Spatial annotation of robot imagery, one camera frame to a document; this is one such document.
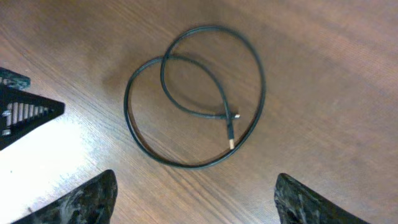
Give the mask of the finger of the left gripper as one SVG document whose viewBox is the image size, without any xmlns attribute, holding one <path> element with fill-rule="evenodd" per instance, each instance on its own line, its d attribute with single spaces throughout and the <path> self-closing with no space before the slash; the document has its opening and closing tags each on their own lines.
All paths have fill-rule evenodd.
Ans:
<svg viewBox="0 0 398 224">
<path fill-rule="evenodd" d="M 1 86 L 1 149 L 61 116 L 64 111 L 62 102 Z"/>
<path fill-rule="evenodd" d="M 30 87 L 30 78 L 1 67 L 1 84 L 17 90 Z"/>
</svg>

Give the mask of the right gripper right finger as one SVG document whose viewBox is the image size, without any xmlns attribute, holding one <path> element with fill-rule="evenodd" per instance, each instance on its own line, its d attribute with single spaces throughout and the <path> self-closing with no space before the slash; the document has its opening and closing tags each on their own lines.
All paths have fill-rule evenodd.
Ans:
<svg viewBox="0 0 398 224">
<path fill-rule="evenodd" d="M 281 223 L 367 224 L 286 173 L 277 177 L 274 202 Z"/>
</svg>

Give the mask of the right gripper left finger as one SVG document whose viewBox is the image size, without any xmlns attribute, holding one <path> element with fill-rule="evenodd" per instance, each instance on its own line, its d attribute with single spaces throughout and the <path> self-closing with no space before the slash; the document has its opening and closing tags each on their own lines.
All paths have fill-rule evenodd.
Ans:
<svg viewBox="0 0 398 224">
<path fill-rule="evenodd" d="M 109 224 L 117 196 L 116 175 L 108 169 L 13 224 Z"/>
</svg>

